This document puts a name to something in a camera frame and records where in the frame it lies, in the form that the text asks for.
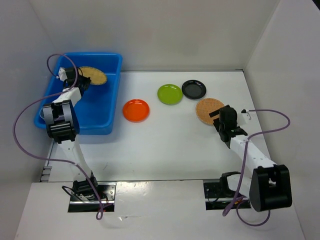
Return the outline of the green plastic plate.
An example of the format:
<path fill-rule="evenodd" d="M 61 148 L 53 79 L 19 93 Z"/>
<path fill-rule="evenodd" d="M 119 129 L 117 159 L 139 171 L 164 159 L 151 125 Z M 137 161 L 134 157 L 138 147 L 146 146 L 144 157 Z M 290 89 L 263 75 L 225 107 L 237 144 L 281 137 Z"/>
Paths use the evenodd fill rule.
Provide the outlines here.
<path fill-rule="evenodd" d="M 182 100 L 183 92 L 175 84 L 164 84 L 158 89 L 157 97 L 163 104 L 176 105 Z"/>

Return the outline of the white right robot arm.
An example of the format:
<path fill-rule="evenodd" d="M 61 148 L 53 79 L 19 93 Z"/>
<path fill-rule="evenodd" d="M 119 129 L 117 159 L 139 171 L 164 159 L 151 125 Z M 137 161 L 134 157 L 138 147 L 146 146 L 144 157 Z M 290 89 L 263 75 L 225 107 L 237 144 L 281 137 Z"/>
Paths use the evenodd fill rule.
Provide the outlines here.
<path fill-rule="evenodd" d="M 288 208 L 293 202 L 289 169 L 269 159 L 252 142 L 258 133 L 248 135 L 242 128 L 252 119 L 250 113 L 226 105 L 208 114 L 221 141 L 242 160 L 241 171 L 227 172 L 220 178 L 220 193 L 225 197 L 233 194 L 224 216 L 241 197 L 247 198 L 256 212 Z"/>

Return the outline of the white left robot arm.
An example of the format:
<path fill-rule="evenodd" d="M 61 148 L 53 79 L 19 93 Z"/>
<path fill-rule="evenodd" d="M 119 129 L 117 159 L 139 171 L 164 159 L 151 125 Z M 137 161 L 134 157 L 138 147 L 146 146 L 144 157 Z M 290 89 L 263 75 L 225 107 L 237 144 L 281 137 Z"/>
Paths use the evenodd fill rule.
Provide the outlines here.
<path fill-rule="evenodd" d="M 100 193 L 97 180 L 85 161 L 77 135 L 80 124 L 75 105 L 89 88 L 91 79 L 83 76 L 80 68 L 61 67 L 58 78 L 63 81 L 62 93 L 51 103 L 42 107 L 42 118 L 48 136 L 62 149 L 66 159 L 71 162 L 73 185 L 69 189 L 71 196 L 80 201 L 96 200 Z"/>

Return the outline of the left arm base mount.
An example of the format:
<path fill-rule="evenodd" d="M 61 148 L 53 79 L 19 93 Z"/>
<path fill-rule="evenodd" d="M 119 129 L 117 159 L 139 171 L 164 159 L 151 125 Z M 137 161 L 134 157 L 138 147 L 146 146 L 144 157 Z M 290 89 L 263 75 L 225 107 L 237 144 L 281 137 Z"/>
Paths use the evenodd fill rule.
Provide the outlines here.
<path fill-rule="evenodd" d="M 99 193 L 104 212 L 114 212 L 116 186 L 116 182 L 98 182 L 97 192 Z M 83 195 L 76 194 L 73 191 L 74 188 L 62 186 L 62 189 L 69 195 L 69 213 L 97 212 L 100 209 L 99 201 L 95 195 L 85 198 Z"/>

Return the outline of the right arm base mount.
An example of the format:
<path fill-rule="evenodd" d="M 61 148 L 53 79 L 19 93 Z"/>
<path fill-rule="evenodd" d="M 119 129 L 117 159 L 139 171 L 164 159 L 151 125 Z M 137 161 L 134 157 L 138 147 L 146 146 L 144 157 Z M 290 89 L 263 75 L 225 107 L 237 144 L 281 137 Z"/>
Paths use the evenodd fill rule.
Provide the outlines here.
<path fill-rule="evenodd" d="M 232 190 L 223 190 L 219 179 L 204 180 L 203 191 L 207 211 L 223 210 L 235 194 Z"/>

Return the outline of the black plastic plate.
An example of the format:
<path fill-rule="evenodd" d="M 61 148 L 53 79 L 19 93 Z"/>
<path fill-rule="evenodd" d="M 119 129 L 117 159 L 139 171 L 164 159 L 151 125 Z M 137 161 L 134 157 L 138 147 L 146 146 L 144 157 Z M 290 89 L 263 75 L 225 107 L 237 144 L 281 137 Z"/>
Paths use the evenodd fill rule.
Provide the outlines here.
<path fill-rule="evenodd" d="M 207 93 L 206 86 L 195 79 L 187 80 L 182 84 L 182 93 L 185 97 L 191 100 L 198 100 L 203 98 Z"/>

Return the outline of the tan woven wicker tray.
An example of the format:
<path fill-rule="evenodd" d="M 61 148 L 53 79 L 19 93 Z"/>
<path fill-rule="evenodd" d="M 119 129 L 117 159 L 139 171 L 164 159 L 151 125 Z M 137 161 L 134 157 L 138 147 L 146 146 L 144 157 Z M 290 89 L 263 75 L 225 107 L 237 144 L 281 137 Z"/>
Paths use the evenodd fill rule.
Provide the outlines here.
<path fill-rule="evenodd" d="M 210 113 L 214 111 L 218 111 L 220 108 L 225 105 L 218 99 L 215 98 L 204 98 L 200 100 L 195 107 L 195 112 L 197 117 L 206 125 L 213 125 L 214 120 L 219 117 L 219 115 L 215 115 L 210 117 Z"/>

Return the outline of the green-rimmed bamboo tray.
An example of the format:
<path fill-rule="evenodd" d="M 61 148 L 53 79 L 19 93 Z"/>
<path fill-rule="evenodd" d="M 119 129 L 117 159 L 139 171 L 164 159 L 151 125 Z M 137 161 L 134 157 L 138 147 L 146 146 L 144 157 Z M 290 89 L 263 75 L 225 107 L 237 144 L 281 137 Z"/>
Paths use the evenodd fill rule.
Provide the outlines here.
<path fill-rule="evenodd" d="M 108 81 L 107 75 L 97 68 L 82 66 L 79 70 L 84 77 L 90 78 L 91 85 L 100 86 Z"/>

